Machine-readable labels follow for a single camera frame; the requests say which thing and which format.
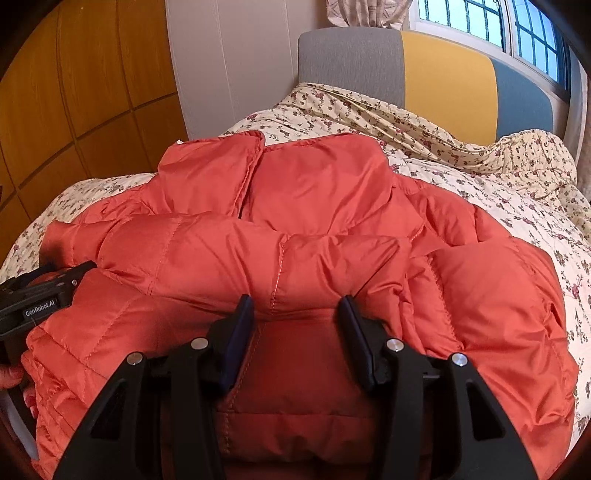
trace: metal pin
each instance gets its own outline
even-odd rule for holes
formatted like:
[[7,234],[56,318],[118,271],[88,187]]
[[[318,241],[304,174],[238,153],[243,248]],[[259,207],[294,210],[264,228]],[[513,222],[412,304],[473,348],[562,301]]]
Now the metal pin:
[[391,338],[386,342],[386,347],[393,352],[399,352],[404,348],[404,343],[402,340],[398,340],[397,338]]
[[454,353],[452,355],[452,362],[459,367],[465,367],[468,364],[468,357],[463,353]]
[[191,348],[193,350],[204,350],[207,348],[208,345],[209,345],[209,342],[207,341],[206,338],[203,338],[203,337],[196,338],[195,340],[193,340],[191,342]]
[[141,361],[144,359],[144,356],[139,353],[139,352],[134,352],[134,353],[130,353],[127,356],[127,363],[129,363],[130,365],[137,365],[138,363],[141,363]]

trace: floral curtain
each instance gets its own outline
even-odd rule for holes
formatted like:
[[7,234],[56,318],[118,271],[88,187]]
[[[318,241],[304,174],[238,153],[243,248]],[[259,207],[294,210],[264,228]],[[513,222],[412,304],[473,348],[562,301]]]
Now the floral curtain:
[[326,0],[330,23],[337,27],[394,28],[413,0]]

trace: human hand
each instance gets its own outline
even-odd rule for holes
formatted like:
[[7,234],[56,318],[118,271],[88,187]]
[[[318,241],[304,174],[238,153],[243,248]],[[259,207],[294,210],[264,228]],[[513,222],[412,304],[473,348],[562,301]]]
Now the human hand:
[[0,365],[0,390],[8,390],[20,385],[25,375],[23,367]]
[[[14,388],[22,382],[25,375],[25,369],[21,366],[9,367],[0,365],[0,390]],[[37,398],[35,397],[35,385],[31,384],[22,393],[27,408],[31,410],[31,415],[36,419],[39,416],[37,410]]]

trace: window frame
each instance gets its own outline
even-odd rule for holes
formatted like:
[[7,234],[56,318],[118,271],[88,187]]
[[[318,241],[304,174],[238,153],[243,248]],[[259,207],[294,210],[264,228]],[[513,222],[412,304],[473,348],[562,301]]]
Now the window frame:
[[[516,17],[512,0],[498,0],[499,6],[501,7],[501,24],[504,30],[502,32],[503,43],[505,46],[504,49],[488,40],[483,40],[480,37],[466,33],[462,30],[457,30],[453,27],[448,27],[447,25],[429,20],[423,20],[420,18],[418,2],[419,0],[413,0],[408,13],[408,25],[406,26],[409,27],[409,30],[445,38],[455,43],[481,51],[519,71],[525,77],[532,80],[543,91],[556,97],[557,100],[566,103],[570,102],[571,65],[568,47],[564,44],[557,46],[558,50],[561,50],[564,53],[563,57],[566,61],[567,88],[565,88],[563,85],[555,82],[554,79],[535,65],[519,56],[517,25],[515,23]],[[564,43],[564,40],[561,37],[558,38],[558,40],[560,43]]]

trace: upholstered headboard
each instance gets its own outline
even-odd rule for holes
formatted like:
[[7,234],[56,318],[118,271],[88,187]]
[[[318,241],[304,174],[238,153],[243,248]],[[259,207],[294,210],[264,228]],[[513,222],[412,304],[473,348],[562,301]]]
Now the upholstered headboard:
[[324,28],[299,42],[301,82],[394,103],[466,142],[488,145],[530,128],[554,131],[548,96],[505,63],[416,32]]

